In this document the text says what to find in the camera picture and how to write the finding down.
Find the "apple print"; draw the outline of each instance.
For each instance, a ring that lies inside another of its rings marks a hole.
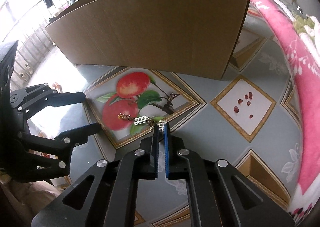
[[[111,130],[122,130],[129,127],[134,121],[119,119],[118,114],[122,113],[135,118],[138,113],[138,105],[135,101],[122,99],[110,105],[118,95],[113,95],[104,105],[102,110],[102,121]]]
[[[128,99],[140,95],[150,85],[150,78],[144,72],[133,72],[123,76],[117,83],[119,97]]]

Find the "floral blanket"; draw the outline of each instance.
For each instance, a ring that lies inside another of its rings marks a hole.
[[[291,68],[300,99],[303,150],[298,184],[288,207],[296,224],[310,212],[320,197],[320,70],[317,52],[301,38],[301,29],[274,0],[251,0],[277,37]]]

